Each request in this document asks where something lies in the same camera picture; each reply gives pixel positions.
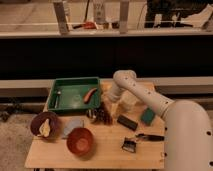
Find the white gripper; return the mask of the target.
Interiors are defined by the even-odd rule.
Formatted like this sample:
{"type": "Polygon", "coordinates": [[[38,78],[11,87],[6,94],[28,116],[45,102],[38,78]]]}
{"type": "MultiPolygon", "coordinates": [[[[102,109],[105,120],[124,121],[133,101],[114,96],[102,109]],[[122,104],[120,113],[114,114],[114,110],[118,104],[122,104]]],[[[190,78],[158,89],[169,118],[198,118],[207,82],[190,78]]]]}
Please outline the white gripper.
{"type": "Polygon", "coordinates": [[[119,106],[119,103],[118,102],[114,102],[112,101],[109,97],[108,97],[108,94],[106,92],[104,92],[101,96],[102,98],[102,101],[104,103],[104,106],[106,108],[106,110],[110,113],[110,114],[115,114],[117,109],[118,109],[118,106],[119,106]]]}

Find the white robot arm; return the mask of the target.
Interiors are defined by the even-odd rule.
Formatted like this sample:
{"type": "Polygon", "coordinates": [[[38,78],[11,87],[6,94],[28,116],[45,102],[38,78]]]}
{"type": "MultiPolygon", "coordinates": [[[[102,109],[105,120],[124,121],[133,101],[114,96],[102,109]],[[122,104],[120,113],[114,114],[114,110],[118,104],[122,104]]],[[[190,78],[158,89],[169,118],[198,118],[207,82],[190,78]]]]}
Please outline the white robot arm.
{"type": "Polygon", "coordinates": [[[213,128],[201,105],[191,100],[172,100],[140,84],[133,70],[118,70],[107,96],[117,102],[125,90],[165,123],[164,171],[213,171],[213,128]]]}

